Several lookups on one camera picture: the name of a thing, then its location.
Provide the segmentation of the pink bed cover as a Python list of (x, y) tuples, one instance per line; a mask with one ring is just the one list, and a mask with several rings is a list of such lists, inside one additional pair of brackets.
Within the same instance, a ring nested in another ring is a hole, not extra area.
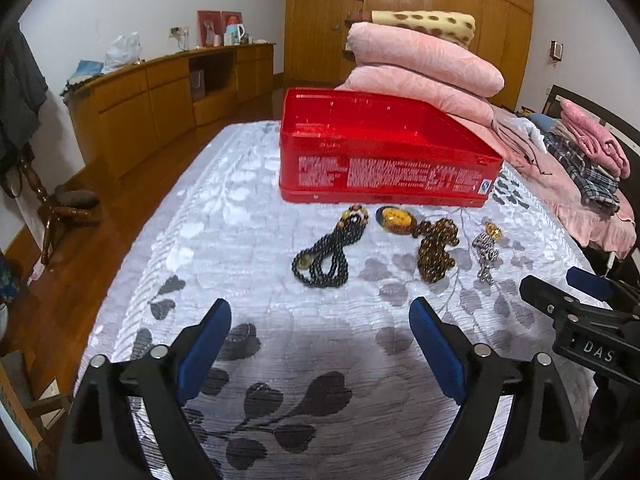
[(495, 132), (494, 122), (490, 127), (485, 127), (454, 115), (451, 117), (473, 131), (508, 162), (525, 179), (529, 191), (548, 206), (580, 246), (597, 246), (604, 252), (615, 252), (621, 259), (630, 256), (637, 241), (636, 219), (631, 203), (622, 192), (616, 192), (620, 199), (620, 210), (612, 216), (600, 214), (582, 203), (577, 186), (550, 154), (548, 161), (551, 174), (538, 174), (500, 139)]

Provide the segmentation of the wicker chair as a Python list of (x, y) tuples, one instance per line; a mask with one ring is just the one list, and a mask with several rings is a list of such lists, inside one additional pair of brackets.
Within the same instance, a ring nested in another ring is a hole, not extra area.
[(13, 422), (17, 435), (27, 443), (26, 457), (39, 479), (54, 479), (64, 422), (73, 398), (55, 393), (42, 399), (32, 396), (23, 353), (15, 350), (1, 358), (1, 407)]

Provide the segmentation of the plaid folded clothes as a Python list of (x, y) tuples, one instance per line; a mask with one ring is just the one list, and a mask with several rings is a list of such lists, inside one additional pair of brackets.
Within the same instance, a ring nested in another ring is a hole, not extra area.
[(544, 136), (544, 144), (577, 186), (585, 206), (607, 216), (620, 210), (620, 199), (616, 195), (618, 181), (593, 165), (575, 143), (564, 136), (548, 133)]

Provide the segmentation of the pink folded towel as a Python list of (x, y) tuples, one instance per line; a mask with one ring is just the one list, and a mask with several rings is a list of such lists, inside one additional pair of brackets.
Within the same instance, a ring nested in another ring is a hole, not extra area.
[(573, 133), (584, 154), (613, 178), (629, 178), (630, 162), (615, 136), (571, 100), (562, 99), (560, 107), (561, 122)]

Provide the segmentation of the beige folded cloth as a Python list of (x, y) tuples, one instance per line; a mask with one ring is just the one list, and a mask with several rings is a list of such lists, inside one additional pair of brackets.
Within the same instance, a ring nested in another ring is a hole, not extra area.
[(551, 174), (544, 136), (528, 118), (515, 116), (503, 108), (494, 108), (494, 129), (500, 139), (538, 174)]

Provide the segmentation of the white floral table cloth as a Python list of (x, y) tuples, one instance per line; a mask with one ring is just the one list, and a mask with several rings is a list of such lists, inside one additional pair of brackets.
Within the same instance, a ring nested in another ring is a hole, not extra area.
[[(587, 259), (547, 207), (503, 167), (483, 207), (425, 207), (451, 219), (454, 267), (426, 284), (419, 243), (370, 222), (348, 246), (339, 288), (302, 284), (294, 256), (333, 230), (342, 207), (292, 204), (279, 190), (276, 122), (224, 128), (167, 194), (126, 255), (85, 357), (114, 362), (169, 344), (217, 300), (232, 323), (186, 417), (226, 479), (415, 479), (454, 420), (408, 319), (425, 298), (448, 323), (502, 356), (549, 351), (551, 322), (521, 300), (527, 275), (564, 287)], [(503, 232), (494, 282), (472, 241)]]

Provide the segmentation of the lower pink folded quilt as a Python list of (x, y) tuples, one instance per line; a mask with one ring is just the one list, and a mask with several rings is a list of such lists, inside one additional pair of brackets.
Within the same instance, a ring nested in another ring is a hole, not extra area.
[(379, 93), (419, 100), (446, 114), (485, 127), (490, 127), (495, 119), (494, 109), (485, 100), (396, 66), (357, 66), (337, 90)]

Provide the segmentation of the brown slippers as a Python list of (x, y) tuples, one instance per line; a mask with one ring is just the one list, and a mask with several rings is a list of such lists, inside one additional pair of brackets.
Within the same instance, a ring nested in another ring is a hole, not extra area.
[(59, 186), (54, 191), (54, 197), (63, 207), (91, 210), (99, 206), (100, 199), (89, 190), (66, 190)]

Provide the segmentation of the red plastic box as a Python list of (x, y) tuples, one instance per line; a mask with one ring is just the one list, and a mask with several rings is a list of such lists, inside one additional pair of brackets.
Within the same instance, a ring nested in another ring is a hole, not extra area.
[(480, 207), (503, 159), (427, 102), (291, 88), (280, 163), (280, 192), (290, 203)]

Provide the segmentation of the yellow brown spotted blanket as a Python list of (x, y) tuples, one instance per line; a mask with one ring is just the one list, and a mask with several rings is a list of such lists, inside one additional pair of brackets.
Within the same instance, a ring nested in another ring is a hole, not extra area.
[(448, 11), (361, 11), (348, 24), (373, 23), (414, 30), (467, 49), (475, 36), (475, 18), (471, 14)]

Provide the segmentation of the white plastic bag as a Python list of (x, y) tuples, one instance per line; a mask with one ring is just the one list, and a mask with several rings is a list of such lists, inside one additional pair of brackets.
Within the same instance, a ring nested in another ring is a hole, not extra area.
[(102, 73), (110, 74), (134, 65), (141, 58), (141, 42), (138, 32), (118, 36), (108, 47), (104, 56)]

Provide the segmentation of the wooden wardrobe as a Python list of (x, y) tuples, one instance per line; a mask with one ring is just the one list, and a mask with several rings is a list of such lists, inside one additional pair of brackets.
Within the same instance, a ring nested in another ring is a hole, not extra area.
[(475, 89), (515, 110), (533, 17), (534, 0), (285, 0), (283, 75), (337, 86), (359, 63), (395, 63), (410, 44), (435, 41), (495, 66), (503, 82)]

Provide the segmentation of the red photo frames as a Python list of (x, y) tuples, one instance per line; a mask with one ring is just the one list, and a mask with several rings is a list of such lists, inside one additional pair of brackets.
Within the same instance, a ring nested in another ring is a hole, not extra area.
[(224, 44), (224, 30), (227, 18), (231, 15), (237, 16), (244, 25), (241, 12), (198, 10), (198, 36), (201, 47), (218, 47)]

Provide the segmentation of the wall phone unit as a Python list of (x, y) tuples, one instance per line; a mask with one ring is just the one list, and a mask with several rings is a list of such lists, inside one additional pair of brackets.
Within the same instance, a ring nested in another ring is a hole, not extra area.
[(564, 46), (559, 42), (552, 40), (550, 42), (549, 56), (553, 62), (561, 62), (563, 58)]

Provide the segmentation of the wall socket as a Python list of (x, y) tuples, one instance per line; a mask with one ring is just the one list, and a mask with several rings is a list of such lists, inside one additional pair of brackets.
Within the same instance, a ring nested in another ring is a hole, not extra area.
[(169, 36), (171, 37), (186, 37), (189, 35), (189, 27), (171, 27), (169, 29)]

